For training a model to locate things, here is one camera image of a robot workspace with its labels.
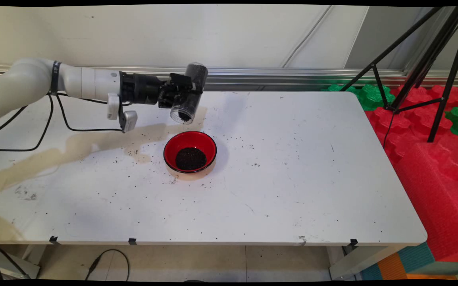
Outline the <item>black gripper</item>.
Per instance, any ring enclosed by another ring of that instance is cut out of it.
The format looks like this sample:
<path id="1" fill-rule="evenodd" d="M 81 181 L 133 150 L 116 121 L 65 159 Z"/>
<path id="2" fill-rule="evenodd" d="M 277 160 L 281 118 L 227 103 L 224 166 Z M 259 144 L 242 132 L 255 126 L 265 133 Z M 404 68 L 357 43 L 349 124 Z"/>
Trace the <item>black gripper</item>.
<path id="1" fill-rule="evenodd" d="M 192 90 L 190 76 L 170 73 L 166 89 L 165 80 L 155 76 L 139 73 L 120 72 L 120 99 L 123 103 L 156 105 L 159 108 L 171 109 L 179 106 L 185 109 L 196 109 L 202 92 Z"/>

